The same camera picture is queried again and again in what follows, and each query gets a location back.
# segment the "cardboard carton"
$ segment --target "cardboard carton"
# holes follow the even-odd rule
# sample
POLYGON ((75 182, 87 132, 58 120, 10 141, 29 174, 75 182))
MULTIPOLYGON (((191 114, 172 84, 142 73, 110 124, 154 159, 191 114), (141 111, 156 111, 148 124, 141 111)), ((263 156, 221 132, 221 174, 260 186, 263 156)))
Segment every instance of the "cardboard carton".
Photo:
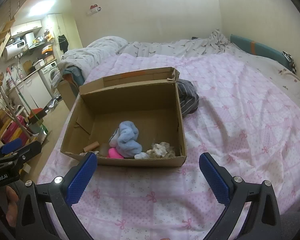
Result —
POLYGON ((32 67, 32 62, 31 60, 26 61, 25 63, 23 63, 23 69, 25 70, 26 74, 29 75, 30 74, 30 68, 32 67))
POLYGON ((175 76, 173 67, 164 67, 108 76, 81 86, 61 152, 80 160, 84 147, 95 141, 107 144, 121 122, 132 121, 139 130, 137 141, 142 151, 164 141, 175 147, 176 157, 148 160, 98 157, 99 165, 182 166, 187 153, 175 76))

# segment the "pink sponge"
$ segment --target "pink sponge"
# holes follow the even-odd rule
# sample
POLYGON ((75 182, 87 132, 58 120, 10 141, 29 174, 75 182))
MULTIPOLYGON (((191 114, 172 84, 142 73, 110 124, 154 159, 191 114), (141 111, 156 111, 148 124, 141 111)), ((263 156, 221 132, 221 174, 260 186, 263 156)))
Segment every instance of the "pink sponge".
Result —
POLYGON ((116 148, 110 148, 108 150, 108 158, 113 158, 113 159, 124 159, 124 157, 118 153, 116 148))

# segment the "blue gripper pad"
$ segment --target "blue gripper pad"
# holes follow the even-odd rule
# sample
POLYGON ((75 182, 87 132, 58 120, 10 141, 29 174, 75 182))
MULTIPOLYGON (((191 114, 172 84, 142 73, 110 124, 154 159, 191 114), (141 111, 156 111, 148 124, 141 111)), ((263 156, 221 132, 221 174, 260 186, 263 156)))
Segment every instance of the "blue gripper pad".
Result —
POLYGON ((234 187, 228 171, 224 167, 220 167, 209 153, 200 155, 199 168, 218 202, 229 205, 234 187))
POLYGON ((94 153, 85 160, 83 164, 79 163, 77 166, 82 165, 79 171, 74 175, 66 190, 66 203, 71 206, 77 204, 86 189, 93 173, 97 168, 97 157, 94 153))
POLYGON ((3 145, 2 149, 1 149, 1 153, 6 155, 8 153, 15 152, 21 146, 22 146, 22 140, 21 140, 21 138, 17 138, 15 140, 3 145))

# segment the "ceiling light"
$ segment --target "ceiling light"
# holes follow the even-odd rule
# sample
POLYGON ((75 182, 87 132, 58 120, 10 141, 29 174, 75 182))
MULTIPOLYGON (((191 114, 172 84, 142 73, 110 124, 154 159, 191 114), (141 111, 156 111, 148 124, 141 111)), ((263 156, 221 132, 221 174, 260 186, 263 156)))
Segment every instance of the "ceiling light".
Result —
POLYGON ((29 16, 41 15, 47 13, 54 5, 56 0, 45 0, 37 3, 30 9, 29 16))

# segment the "striped cloth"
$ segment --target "striped cloth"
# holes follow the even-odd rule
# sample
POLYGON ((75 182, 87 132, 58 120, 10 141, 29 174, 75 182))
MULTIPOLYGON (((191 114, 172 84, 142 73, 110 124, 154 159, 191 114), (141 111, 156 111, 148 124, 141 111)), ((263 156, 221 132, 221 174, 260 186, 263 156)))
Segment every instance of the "striped cloth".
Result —
POLYGON ((185 117, 198 109, 199 96, 190 81, 178 79, 176 83, 178 85, 181 114, 182 117, 185 117))

